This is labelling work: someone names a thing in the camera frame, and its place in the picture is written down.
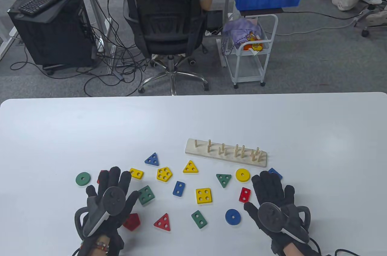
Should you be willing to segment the person's left hand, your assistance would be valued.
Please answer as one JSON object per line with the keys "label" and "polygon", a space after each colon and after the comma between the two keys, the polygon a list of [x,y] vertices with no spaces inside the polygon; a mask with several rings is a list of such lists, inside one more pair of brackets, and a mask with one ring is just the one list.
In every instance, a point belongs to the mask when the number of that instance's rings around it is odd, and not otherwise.
{"label": "person's left hand", "polygon": [[75,214],[76,230],[83,240],[79,255],[101,252],[118,255],[124,242],[118,229],[129,218],[139,197],[138,191],[127,195],[132,175],[115,166],[99,174],[99,186],[86,188],[87,206]]}

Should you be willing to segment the person's right hand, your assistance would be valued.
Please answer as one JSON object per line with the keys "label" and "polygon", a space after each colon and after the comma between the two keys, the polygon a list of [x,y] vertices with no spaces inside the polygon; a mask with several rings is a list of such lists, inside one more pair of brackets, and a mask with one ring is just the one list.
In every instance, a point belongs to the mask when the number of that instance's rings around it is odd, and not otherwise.
{"label": "person's right hand", "polygon": [[[255,191],[257,201],[261,205],[266,202],[275,204],[277,207],[282,207],[287,204],[294,203],[295,189],[291,185],[283,188],[280,177],[275,173],[262,171],[260,175],[252,177],[253,189]],[[304,245],[295,241],[292,237],[284,233],[273,233],[267,230],[258,217],[258,209],[251,203],[244,204],[244,210],[256,223],[257,227],[269,236],[272,243],[275,245],[274,254],[280,256],[304,256]]]}

